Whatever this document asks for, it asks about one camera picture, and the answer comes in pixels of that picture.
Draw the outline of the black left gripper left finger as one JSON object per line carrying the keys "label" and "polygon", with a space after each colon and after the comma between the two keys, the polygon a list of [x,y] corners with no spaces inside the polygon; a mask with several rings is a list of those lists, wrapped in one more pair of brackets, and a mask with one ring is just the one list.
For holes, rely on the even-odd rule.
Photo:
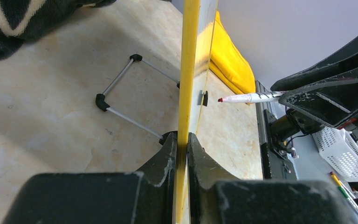
{"label": "black left gripper left finger", "polygon": [[164,134],[160,144],[161,149],[132,172],[32,176],[3,223],[172,223],[177,133]]}

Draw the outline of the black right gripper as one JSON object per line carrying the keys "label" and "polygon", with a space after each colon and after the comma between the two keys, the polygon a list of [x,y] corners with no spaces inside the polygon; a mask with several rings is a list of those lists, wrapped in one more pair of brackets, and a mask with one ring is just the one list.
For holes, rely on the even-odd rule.
{"label": "black right gripper", "polygon": [[358,129],[358,36],[317,64],[276,81],[279,103],[291,109],[270,112],[270,139],[284,142],[298,132],[311,135],[326,127]]}

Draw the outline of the yellow framed whiteboard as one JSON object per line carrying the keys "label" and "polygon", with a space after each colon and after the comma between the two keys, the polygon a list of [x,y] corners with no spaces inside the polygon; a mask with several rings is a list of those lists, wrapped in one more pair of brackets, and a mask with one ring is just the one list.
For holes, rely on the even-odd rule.
{"label": "yellow framed whiteboard", "polygon": [[216,0],[185,0],[180,64],[178,147],[173,223],[180,224],[187,199],[186,156],[189,134],[196,133],[206,89],[213,41]]}

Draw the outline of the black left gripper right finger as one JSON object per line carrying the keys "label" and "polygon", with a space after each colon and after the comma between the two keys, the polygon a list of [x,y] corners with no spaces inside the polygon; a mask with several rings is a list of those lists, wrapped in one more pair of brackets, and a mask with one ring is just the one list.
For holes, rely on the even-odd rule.
{"label": "black left gripper right finger", "polygon": [[189,134],[192,224],[358,224],[338,189],[322,181],[241,180]]}

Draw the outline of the white red capped marker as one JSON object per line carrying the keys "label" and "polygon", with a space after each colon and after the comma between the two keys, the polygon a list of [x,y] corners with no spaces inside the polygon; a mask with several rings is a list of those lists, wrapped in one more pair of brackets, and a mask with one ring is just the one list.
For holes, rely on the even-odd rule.
{"label": "white red capped marker", "polygon": [[264,103],[278,101],[281,95],[285,92],[272,91],[272,92],[255,92],[248,94],[238,94],[218,99],[221,103]]}

